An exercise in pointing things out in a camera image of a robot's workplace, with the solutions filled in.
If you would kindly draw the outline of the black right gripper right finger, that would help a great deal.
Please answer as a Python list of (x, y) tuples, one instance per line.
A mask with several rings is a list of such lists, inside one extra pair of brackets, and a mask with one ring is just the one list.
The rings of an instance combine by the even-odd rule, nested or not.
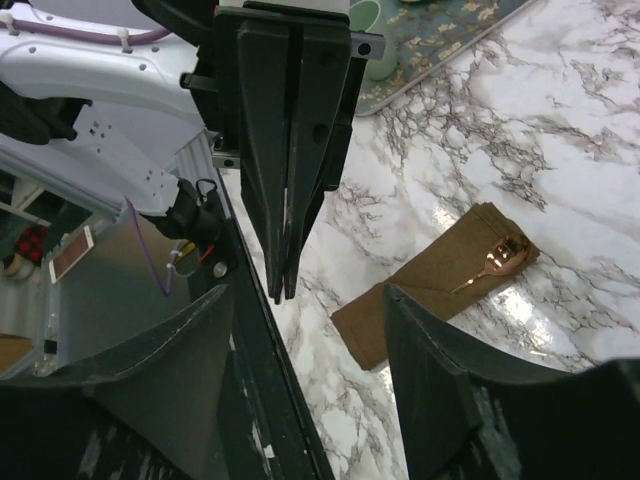
[(496, 349), (437, 318), (395, 285), (384, 288), (389, 366), (411, 479), (435, 479), (482, 424), (474, 380), (533, 385), (566, 372)]

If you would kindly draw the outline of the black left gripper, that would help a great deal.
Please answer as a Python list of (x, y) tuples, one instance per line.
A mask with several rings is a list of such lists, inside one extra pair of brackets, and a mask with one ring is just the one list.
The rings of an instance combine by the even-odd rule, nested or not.
[[(356, 63), (346, 14), (243, 1), (182, 1), (179, 33), (197, 47), (181, 78), (207, 127), (240, 157), (242, 199), (262, 247), (269, 296), (295, 296), (304, 223), (323, 167), (346, 155)], [(284, 194), (287, 193), (287, 254)]]

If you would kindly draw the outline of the copper spoon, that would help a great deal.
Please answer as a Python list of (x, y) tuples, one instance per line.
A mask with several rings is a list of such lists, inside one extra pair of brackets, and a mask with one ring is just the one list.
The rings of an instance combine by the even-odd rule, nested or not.
[(484, 277), (501, 277), (514, 273), (527, 260), (531, 249), (532, 243), (524, 234), (511, 234), (501, 238), (486, 254), (483, 269), (454, 288), (451, 293), (457, 294)]

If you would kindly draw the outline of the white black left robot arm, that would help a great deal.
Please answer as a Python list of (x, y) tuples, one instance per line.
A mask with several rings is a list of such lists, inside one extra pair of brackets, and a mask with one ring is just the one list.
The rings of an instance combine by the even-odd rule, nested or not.
[(161, 112), (219, 138), (234, 161), (268, 293), (290, 299), (303, 246), (337, 187), (366, 63), (383, 37), (354, 31), (345, 1), (139, 1), (128, 30), (1, 5), (1, 131), (84, 163), (165, 236), (214, 243), (221, 217), (93, 112)]

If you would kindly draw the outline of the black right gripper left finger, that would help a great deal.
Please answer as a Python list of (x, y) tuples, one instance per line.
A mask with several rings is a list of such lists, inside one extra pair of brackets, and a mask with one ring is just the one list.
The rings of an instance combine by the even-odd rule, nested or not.
[(173, 317), (49, 378), (80, 387), (189, 478), (202, 479), (233, 319), (233, 295), (217, 286)]

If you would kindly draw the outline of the brown fabric napkin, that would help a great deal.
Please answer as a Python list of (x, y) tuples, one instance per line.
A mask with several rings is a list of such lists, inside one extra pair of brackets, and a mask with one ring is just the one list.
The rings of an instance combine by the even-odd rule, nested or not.
[[(528, 256), (502, 275), (486, 275), (461, 292), (459, 285), (484, 270), (486, 255), (506, 237), (524, 240)], [(400, 287), (437, 318), (448, 321), (535, 263), (540, 250), (491, 202), (474, 204), (425, 250), (391, 277), (333, 313), (331, 320), (356, 363), (365, 371), (387, 360), (384, 287)]]

